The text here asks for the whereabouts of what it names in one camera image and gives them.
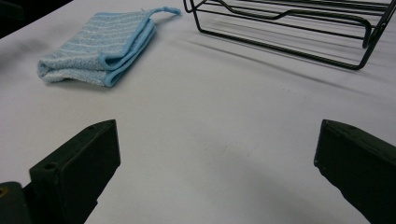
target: table surface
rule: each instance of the table surface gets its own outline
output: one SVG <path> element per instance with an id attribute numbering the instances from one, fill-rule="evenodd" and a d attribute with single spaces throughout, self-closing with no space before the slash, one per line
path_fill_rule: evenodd
<path id="1" fill-rule="evenodd" d="M 193 16 L 157 33 L 113 88 L 48 84 L 37 61 L 96 12 L 181 0 L 75 0 L 0 39 L 0 182 L 85 127 L 116 119 L 121 166 L 87 223 L 368 223 L 314 166 L 320 123 L 396 145 L 396 24 L 360 71 L 200 34 Z"/>

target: dark background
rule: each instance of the dark background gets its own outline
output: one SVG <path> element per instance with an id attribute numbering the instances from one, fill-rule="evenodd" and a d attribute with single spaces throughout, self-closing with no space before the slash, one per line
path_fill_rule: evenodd
<path id="1" fill-rule="evenodd" d="M 0 0 L 0 38 L 21 29 L 23 26 L 40 19 L 51 13 L 51 11 L 71 1 L 72 0 Z M 10 8 L 10 4 L 17 6 L 18 9 Z"/>

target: striped towel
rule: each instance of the striped towel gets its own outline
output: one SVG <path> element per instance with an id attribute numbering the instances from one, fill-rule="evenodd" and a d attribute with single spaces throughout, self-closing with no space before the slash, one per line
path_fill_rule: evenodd
<path id="1" fill-rule="evenodd" d="M 160 7 L 130 13 L 98 13 L 73 38 L 39 59 L 38 76 L 47 82 L 73 78 L 112 87 L 155 33 L 152 14 L 180 10 Z"/>

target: dish rack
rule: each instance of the dish rack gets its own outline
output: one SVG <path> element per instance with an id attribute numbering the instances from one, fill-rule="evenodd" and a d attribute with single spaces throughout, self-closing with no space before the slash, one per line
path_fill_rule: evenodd
<path id="1" fill-rule="evenodd" d="M 396 0 L 183 1 L 204 34 L 352 70 L 366 65 L 396 6 Z"/>

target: white tablecloth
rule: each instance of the white tablecloth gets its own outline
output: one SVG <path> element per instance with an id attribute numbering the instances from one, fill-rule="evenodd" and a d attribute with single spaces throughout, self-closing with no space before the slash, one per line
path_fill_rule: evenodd
<path id="1" fill-rule="evenodd" d="M 314 166 L 334 119 L 396 145 L 396 24 L 362 70 L 292 59 L 200 34 L 193 16 L 157 34 L 114 88 L 46 84 L 38 58 L 94 13 L 181 0 L 75 0 L 0 39 L 0 182 L 85 127 L 116 119 L 121 166 L 87 223 L 368 223 Z"/>

